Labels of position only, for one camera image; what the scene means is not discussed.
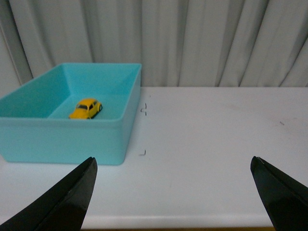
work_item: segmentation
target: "plastic bin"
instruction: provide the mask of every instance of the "plastic bin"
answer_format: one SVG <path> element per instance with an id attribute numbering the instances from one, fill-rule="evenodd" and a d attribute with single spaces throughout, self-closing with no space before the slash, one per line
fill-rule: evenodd
<path id="1" fill-rule="evenodd" d="M 0 99 L 0 154 L 9 162 L 123 163 L 140 98 L 141 64 L 61 64 Z M 103 110 L 69 119 L 83 98 Z"/>

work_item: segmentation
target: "white tabletop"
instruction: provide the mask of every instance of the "white tabletop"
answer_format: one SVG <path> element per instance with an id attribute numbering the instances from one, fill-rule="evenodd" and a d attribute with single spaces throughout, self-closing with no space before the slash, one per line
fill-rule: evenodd
<path id="1" fill-rule="evenodd" d="M 83 228 L 271 226 L 254 155 L 308 185 L 307 88 L 142 88 L 126 159 L 98 167 Z M 0 223 L 75 167 L 0 157 Z"/>

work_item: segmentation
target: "white curtain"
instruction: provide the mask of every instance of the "white curtain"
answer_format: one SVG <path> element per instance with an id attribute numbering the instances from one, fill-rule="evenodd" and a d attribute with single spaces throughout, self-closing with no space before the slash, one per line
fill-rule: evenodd
<path id="1" fill-rule="evenodd" d="M 18 88 L 31 78 L 32 74 L 18 36 L 10 4 L 7 0 L 1 0 L 0 97 Z"/>
<path id="2" fill-rule="evenodd" d="M 10 0 L 34 77 L 142 63 L 143 86 L 305 87 L 307 0 Z"/>

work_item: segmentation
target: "toy car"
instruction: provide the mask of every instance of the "toy car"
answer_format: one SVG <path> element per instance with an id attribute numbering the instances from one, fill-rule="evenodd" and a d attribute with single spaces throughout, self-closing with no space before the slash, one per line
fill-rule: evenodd
<path id="1" fill-rule="evenodd" d="M 91 119 L 103 109 L 103 106 L 96 99 L 83 99 L 75 108 L 75 111 L 69 115 L 70 119 Z"/>

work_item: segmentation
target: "car window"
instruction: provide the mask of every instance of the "car window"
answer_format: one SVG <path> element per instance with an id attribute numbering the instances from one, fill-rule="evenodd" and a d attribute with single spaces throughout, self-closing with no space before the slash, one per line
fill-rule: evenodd
<path id="1" fill-rule="evenodd" d="M 78 104 L 76 108 L 81 108 L 81 109 L 86 109 L 86 110 L 88 109 L 86 105 L 82 105 L 82 104 Z"/>

